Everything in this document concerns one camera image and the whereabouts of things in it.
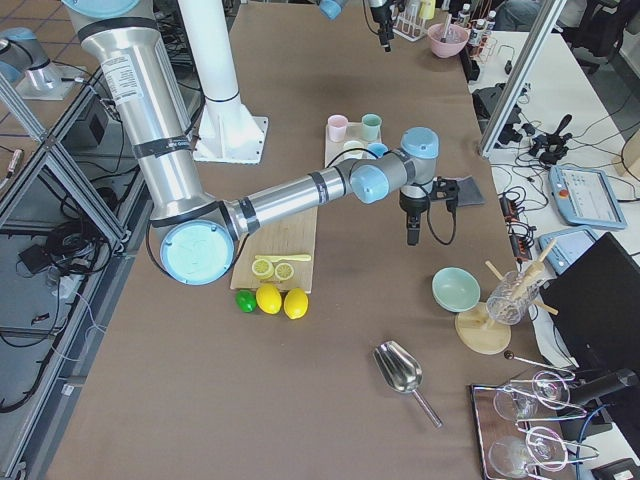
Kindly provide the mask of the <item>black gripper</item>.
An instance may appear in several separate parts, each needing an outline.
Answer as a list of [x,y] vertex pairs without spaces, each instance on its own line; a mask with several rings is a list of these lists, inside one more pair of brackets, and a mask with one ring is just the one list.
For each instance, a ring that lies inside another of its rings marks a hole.
[[403,11],[403,0],[369,0],[369,8],[373,20],[380,29],[379,41],[381,47],[385,52],[391,51],[394,24],[392,14],[395,10]]
[[447,210],[456,218],[459,186],[456,180],[436,177],[430,183],[405,185],[400,189],[399,204],[406,212],[406,242],[408,246],[419,243],[421,215],[432,202],[444,201]]

